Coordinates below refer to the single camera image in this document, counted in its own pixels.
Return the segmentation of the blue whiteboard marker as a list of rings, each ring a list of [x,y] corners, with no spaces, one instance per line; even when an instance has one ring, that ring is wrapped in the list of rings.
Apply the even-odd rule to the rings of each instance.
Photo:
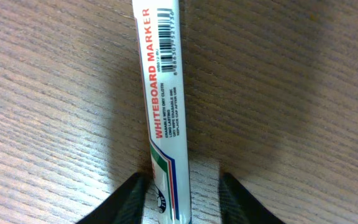
[[[178,0],[133,0],[159,223],[190,224]]]

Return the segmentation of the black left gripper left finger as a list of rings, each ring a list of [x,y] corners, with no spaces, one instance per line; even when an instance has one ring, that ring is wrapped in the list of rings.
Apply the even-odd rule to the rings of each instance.
[[[147,190],[147,174],[135,172],[76,224],[140,224]]]

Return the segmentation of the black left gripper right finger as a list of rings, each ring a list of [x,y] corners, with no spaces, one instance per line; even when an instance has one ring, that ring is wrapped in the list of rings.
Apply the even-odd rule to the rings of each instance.
[[[284,224],[228,172],[219,177],[218,193],[222,224]]]

